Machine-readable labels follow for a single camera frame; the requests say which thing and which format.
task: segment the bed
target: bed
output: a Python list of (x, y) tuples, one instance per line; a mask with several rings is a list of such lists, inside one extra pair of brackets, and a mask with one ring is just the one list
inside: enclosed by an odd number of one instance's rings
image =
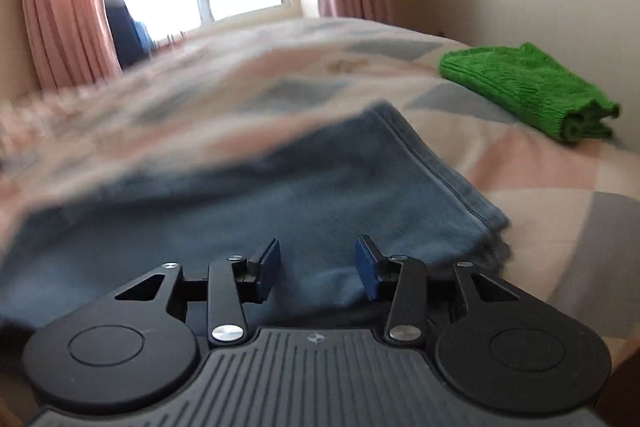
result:
[(442, 79), (449, 39), (350, 19), (195, 41), (109, 84), (0, 111), (0, 241), (34, 210), (132, 172), (186, 172), (269, 152), (388, 100), (511, 219), (504, 277), (619, 346), (640, 323), (640, 156), (562, 146)]

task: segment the ribbed black surface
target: ribbed black surface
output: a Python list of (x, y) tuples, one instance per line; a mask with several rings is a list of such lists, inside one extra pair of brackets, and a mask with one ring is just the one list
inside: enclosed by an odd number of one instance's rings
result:
[(36, 427), (603, 427), (586, 410), (555, 419), (493, 415), (450, 393), (422, 355), (369, 330), (262, 330), (217, 349), (154, 409), (116, 419), (45, 412)]

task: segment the green knit sweater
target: green knit sweater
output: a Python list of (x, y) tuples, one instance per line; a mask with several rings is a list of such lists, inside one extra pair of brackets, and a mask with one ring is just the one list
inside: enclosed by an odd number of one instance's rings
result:
[(561, 142), (610, 137), (600, 120), (620, 115), (620, 104), (530, 42), (450, 52), (440, 74)]

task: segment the patterned blanket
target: patterned blanket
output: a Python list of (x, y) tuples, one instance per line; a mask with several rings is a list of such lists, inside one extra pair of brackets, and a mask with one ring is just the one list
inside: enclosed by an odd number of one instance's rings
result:
[(361, 20), (201, 39), (107, 86), (0, 110), (0, 243), (24, 216), (132, 172), (268, 152), (388, 100), (512, 221), (504, 276), (611, 337), (640, 323), (640, 157), (561, 146), (436, 67), (458, 42)]

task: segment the blue cloth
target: blue cloth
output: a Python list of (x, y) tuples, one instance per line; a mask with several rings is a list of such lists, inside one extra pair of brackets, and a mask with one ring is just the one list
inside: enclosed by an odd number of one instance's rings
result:
[(41, 327), (167, 261), (203, 278), (212, 259), (252, 255), (276, 237), (280, 279), (265, 304), (245, 306), (249, 323), (334, 317), (366, 302), (358, 235), (432, 267), (498, 269), (507, 224), (382, 103), (246, 163), (143, 173), (34, 214), (0, 272), (0, 316)]

